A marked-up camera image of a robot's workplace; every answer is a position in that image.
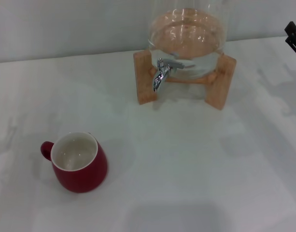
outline faucet handle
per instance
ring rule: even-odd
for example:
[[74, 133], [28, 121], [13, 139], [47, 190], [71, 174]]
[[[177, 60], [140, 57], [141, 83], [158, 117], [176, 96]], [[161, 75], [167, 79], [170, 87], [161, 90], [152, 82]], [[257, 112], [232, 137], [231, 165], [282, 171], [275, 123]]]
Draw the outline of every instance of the faucet handle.
[[176, 62], [171, 59], [163, 59], [164, 65], [169, 65], [171, 69], [184, 69], [184, 64], [181, 62]]

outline water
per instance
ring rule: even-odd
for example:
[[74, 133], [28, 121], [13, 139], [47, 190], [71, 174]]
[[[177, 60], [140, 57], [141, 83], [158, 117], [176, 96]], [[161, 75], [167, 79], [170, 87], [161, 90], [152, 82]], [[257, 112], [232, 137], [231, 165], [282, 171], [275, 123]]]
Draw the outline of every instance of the water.
[[225, 34], [219, 20], [195, 9], [167, 12], [151, 25], [149, 49], [156, 67], [159, 58], [182, 62], [172, 76], [198, 78], [212, 72], [222, 54]]
[[77, 138], [61, 146], [56, 153], [55, 163], [66, 170], [85, 167], [95, 157], [96, 145], [87, 139]]

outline white wall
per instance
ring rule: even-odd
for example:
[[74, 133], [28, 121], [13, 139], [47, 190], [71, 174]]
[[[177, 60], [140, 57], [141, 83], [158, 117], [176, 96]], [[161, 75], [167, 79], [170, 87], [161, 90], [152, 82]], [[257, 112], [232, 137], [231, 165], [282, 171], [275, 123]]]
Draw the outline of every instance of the white wall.
[[[0, 0], [0, 62], [142, 49], [151, 0]], [[228, 39], [284, 35], [296, 0], [238, 0]]]

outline metal spigot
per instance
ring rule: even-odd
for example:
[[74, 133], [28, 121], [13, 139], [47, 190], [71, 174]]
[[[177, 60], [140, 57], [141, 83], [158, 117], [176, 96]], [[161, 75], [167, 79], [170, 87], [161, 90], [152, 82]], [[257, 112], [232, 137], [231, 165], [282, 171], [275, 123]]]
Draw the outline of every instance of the metal spigot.
[[170, 59], [158, 59], [157, 61], [158, 71], [154, 75], [152, 82], [152, 89], [154, 92], [158, 92], [160, 85], [169, 77], [172, 70], [174, 72], [177, 69], [184, 69], [184, 65], [180, 62], [175, 62]]

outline mug handle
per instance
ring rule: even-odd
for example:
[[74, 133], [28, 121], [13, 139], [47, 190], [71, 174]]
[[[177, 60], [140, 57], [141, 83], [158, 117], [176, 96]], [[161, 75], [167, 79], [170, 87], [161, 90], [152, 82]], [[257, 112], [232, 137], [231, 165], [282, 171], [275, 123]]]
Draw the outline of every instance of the mug handle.
[[51, 149], [53, 147], [53, 144], [52, 142], [44, 142], [42, 145], [41, 145], [41, 153], [42, 155], [49, 161], [51, 161]]

